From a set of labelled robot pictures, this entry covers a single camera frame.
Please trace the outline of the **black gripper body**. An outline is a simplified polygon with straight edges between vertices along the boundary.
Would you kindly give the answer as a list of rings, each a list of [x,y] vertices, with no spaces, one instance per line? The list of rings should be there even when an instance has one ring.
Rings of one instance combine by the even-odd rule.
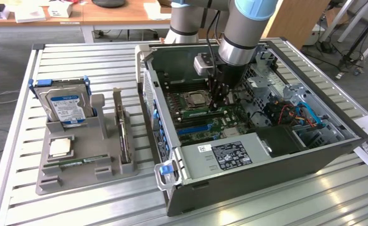
[[[221,64],[217,66],[217,88],[219,90],[233,89],[239,85],[243,75],[247,70],[247,65],[233,66]]]

